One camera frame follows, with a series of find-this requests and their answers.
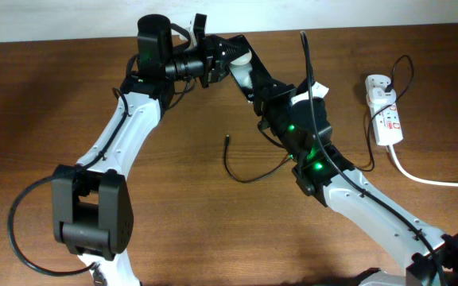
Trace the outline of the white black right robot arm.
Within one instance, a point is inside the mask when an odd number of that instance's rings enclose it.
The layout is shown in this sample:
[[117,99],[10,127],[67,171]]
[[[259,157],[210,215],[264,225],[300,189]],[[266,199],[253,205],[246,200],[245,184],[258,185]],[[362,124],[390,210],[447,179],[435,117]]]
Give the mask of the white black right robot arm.
[[409,213],[373,186],[331,143],[324,100],[283,83],[256,85],[262,117],[295,161],[297,185],[323,206],[351,220],[401,267],[363,274],[361,285],[458,285],[458,233],[446,234]]

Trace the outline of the black Galaxy smartphone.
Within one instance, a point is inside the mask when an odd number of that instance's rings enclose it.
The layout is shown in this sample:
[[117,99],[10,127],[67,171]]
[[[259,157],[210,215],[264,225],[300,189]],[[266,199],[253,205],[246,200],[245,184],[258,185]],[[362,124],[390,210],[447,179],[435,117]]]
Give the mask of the black Galaxy smartphone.
[[232,60],[229,71],[248,102],[261,102],[273,83],[271,74],[251,50]]

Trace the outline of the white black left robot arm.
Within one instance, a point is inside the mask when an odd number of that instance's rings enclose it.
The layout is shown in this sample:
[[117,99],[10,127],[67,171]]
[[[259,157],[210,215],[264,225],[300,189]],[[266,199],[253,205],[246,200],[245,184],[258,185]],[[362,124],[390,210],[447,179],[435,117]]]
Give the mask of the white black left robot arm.
[[145,139],[174,106],[174,84],[198,79],[202,87],[251,61],[243,36],[204,32],[197,14],[189,29],[166,16],[138,20],[138,52],[126,66],[118,106],[104,131],[75,165],[59,165],[52,182],[53,235],[92,275],[96,285],[139,285],[127,246],[134,214],[126,185]]

